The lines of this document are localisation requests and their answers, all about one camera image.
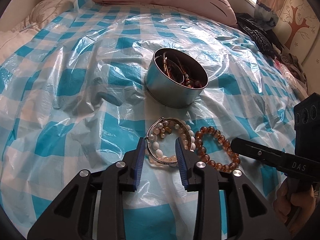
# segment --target metal tin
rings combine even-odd
[[[156,58],[164,51],[173,51],[183,66],[187,66],[190,75],[198,80],[202,88],[188,88],[168,78],[156,63]],[[204,68],[192,57],[176,49],[158,49],[152,57],[144,84],[148,92],[158,102],[172,108],[184,108],[192,104],[208,85],[208,75]]]

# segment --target silver screw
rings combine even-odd
[[[79,175],[80,175],[81,177],[86,177],[86,176],[89,175],[89,171],[87,171],[87,170],[82,170],[82,171],[79,172]]]
[[[116,163],[116,166],[117,166],[118,168],[123,168],[123,167],[125,166],[125,162],[117,162],[117,163]]]
[[[206,164],[204,162],[197,162],[197,167],[199,168],[204,168],[206,166]]]
[[[240,176],[242,175],[241,170],[234,170],[232,173],[233,173],[233,175],[235,175],[236,177],[240,177]]]

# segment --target tree wall decal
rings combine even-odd
[[[298,10],[305,11],[306,8],[308,8],[312,12],[310,5],[306,5],[304,3],[304,0],[301,0],[302,4],[294,7],[292,5],[292,1],[293,0],[290,0],[290,6],[289,5],[286,6],[287,12],[283,12],[284,16],[280,17],[281,21],[288,23],[291,27],[291,34],[290,34],[288,40],[286,41],[286,43],[284,44],[288,49],[291,48],[292,40],[297,33],[300,33],[300,35],[303,39],[305,39],[305,38],[309,39],[309,35],[307,33],[307,30],[306,29],[300,30],[301,28],[312,29],[311,30],[312,33],[315,33],[314,28],[316,28],[316,26],[310,25],[313,22],[313,20],[316,19],[316,15],[314,15],[314,16],[311,15],[308,17],[301,17],[301,14],[299,12],[297,13]]]

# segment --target blue and white checkered plastic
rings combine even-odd
[[[152,55],[163,47],[189,54],[208,73],[207,88],[188,108],[163,106],[144,89]],[[0,204],[26,236],[80,170],[121,160],[161,116],[293,153],[298,102],[272,60],[236,29],[167,7],[76,0],[0,67]],[[162,146],[166,155],[174,140]],[[205,146],[215,161],[230,162],[213,141]],[[271,202],[284,175],[241,160]],[[177,168],[146,159],[137,192],[124,194],[127,240],[192,239],[196,200]],[[226,230],[224,219],[222,237]]]

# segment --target bracelet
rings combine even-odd
[[[210,156],[206,154],[207,149],[203,146],[202,137],[204,134],[211,134],[213,135],[213,137],[218,139],[218,142],[220,143],[220,145],[222,145],[222,148],[227,152],[229,157],[232,159],[232,162],[229,165],[228,164],[222,165],[222,163],[216,163],[214,160],[210,160]],[[239,155],[232,152],[230,147],[230,142],[226,140],[224,135],[221,135],[221,132],[219,130],[215,130],[213,126],[201,127],[200,131],[197,131],[195,133],[195,139],[196,139],[195,141],[196,149],[198,150],[197,154],[201,159],[201,161],[214,167],[217,171],[232,172],[240,164],[241,160],[239,158]]]
[[[171,134],[173,130],[178,132],[186,150],[194,152],[196,149],[194,133],[185,121],[176,118],[161,117],[149,128],[145,137],[145,140],[147,141],[145,153],[149,156],[151,164],[154,163],[157,166],[161,166],[161,164],[170,165],[172,167],[177,166],[177,157],[175,155],[170,157],[164,155],[157,142],[158,137],[163,139],[166,136],[166,133]]]

